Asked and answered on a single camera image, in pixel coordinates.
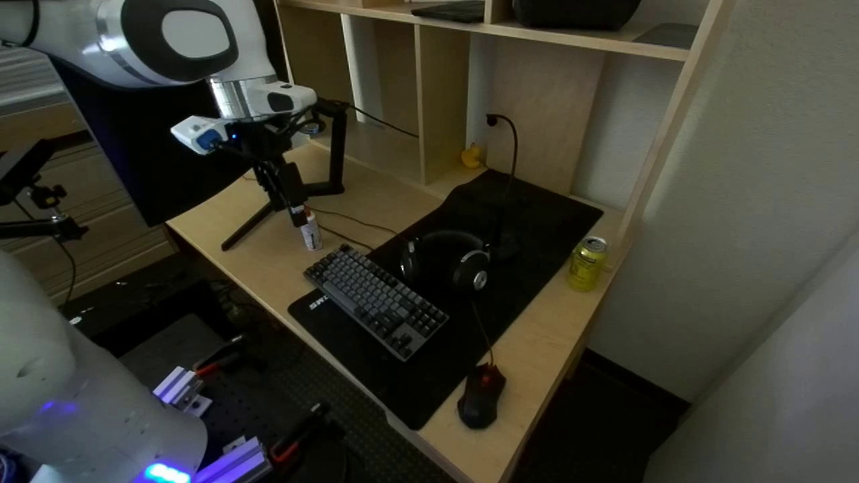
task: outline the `desk surface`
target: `desk surface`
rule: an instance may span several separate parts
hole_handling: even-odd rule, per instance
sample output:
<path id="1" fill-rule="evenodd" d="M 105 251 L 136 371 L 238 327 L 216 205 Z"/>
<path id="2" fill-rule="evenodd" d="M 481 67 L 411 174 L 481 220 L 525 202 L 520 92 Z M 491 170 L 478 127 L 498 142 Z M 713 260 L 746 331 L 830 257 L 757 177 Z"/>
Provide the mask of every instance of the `desk surface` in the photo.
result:
<path id="1" fill-rule="evenodd" d="M 324 177 L 324 161 L 320 158 L 324 158 L 324 153 L 320 153 L 313 145 L 289 153 L 289 161 L 299 166 L 303 181 Z M 412 220 L 439 206 L 443 193 L 448 193 L 455 182 L 444 181 L 436 186 L 408 186 L 353 165 L 345 165 L 342 181 L 342 197 L 312 198 L 312 206 L 387 226 L 391 230 L 401 230 Z M 305 332 L 286 315 L 286 307 L 312 289 L 312 284 L 303 280 L 303 269 L 320 260 L 326 251 L 342 245 L 342 238 L 321 233 L 321 251 L 305 253 L 297 230 L 289 226 L 286 214 L 279 213 L 261 224 L 231 253 L 220 251 L 220 241 L 228 238 L 262 205 L 266 193 L 252 174 L 247 174 L 195 210 L 168 220 L 168 229 L 240 289 L 247 289 L 269 315 L 274 315 L 286 331 L 293 331 L 303 343 L 338 369 L 350 383 L 364 390 L 321 343 L 313 342 L 312 332 Z M 345 218 L 317 218 L 321 226 L 369 247 L 377 247 L 391 237 Z M 616 218 L 607 213 L 591 233 L 610 237 L 614 229 Z M 506 327 L 493 346 L 493 361 L 506 377 L 506 390 L 498 401 L 498 420 L 489 429 L 471 433 L 459 422 L 455 401 L 462 387 L 448 394 L 423 429 L 411 433 L 397 424 L 393 416 L 389 416 L 389 424 L 459 480 L 509 479 L 529 433 L 538 422 L 554 387 L 573 366 L 584 343 L 584 331 L 599 310 L 599 302 L 604 299 L 610 280 L 611 272 L 601 276 L 601 284 L 593 293 L 573 293 L 568 289 L 561 269 L 529 303 L 529 310 Z"/>

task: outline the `black mouse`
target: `black mouse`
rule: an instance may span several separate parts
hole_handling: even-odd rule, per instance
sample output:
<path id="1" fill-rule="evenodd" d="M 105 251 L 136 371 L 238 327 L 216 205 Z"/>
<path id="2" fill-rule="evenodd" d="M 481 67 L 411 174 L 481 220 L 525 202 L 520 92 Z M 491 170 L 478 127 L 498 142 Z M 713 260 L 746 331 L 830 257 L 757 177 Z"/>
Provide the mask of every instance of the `black mouse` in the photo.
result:
<path id="1" fill-rule="evenodd" d="M 482 429 L 495 420 L 498 398 L 506 378 L 495 366 L 478 366 L 465 381 L 465 394 L 459 398 L 459 420 L 470 429 Z"/>

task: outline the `blue light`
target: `blue light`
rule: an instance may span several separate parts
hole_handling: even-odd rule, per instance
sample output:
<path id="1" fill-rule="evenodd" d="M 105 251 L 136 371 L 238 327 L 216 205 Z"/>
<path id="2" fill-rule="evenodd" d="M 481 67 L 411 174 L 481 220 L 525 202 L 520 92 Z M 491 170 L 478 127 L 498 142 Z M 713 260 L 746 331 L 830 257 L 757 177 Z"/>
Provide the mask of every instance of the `blue light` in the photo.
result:
<path id="1" fill-rule="evenodd" d="M 175 467 L 167 467 L 167 465 L 146 465 L 141 471 L 141 480 L 146 480 L 146 483 L 189 483 L 189 476 L 179 472 Z"/>

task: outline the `mouse pad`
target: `mouse pad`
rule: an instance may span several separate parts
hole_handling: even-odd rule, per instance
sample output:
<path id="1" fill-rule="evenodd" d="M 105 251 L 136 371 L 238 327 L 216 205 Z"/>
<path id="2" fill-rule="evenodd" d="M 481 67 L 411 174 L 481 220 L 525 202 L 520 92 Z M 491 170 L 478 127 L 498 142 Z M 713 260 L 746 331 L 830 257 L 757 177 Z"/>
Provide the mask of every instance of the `mouse pad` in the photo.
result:
<path id="1" fill-rule="evenodd" d="M 338 307 L 313 303 L 317 289 L 294 302 L 289 315 L 404 426 L 419 429 L 486 354 L 486 338 L 495 342 L 509 327 L 599 218 L 601 213 L 588 205 L 482 173 L 459 186 L 443 206 L 373 251 L 369 260 L 397 275 L 401 247 L 419 233 L 459 229 L 493 241 L 495 260 L 481 295 L 462 299 L 415 288 L 448 312 L 450 323 L 408 363 L 393 361 Z M 516 361 L 495 361 L 495 366 L 503 371 Z"/>

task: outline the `dark floor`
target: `dark floor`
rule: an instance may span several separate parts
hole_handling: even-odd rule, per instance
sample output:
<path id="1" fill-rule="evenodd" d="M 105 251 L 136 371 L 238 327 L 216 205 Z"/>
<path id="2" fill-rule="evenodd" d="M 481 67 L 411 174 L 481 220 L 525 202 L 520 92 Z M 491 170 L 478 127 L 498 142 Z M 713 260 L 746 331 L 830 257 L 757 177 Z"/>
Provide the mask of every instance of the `dark floor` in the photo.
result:
<path id="1" fill-rule="evenodd" d="M 255 354 L 252 366 L 211 381 L 211 408 L 216 401 L 220 408 L 207 424 L 216 438 L 255 433 L 271 441 L 324 401 L 333 429 L 313 444 L 317 456 L 309 453 L 303 472 L 286 480 L 448 480 L 387 426 L 367 398 L 195 264 L 168 260 L 67 307 L 67 315 L 79 312 L 83 332 L 120 354 L 146 383 L 163 366 L 188 366 L 228 332 L 255 332 L 247 353 Z M 584 353 L 534 429 L 512 480 L 638 483 L 647 456 L 682 412 L 682 401 Z"/>

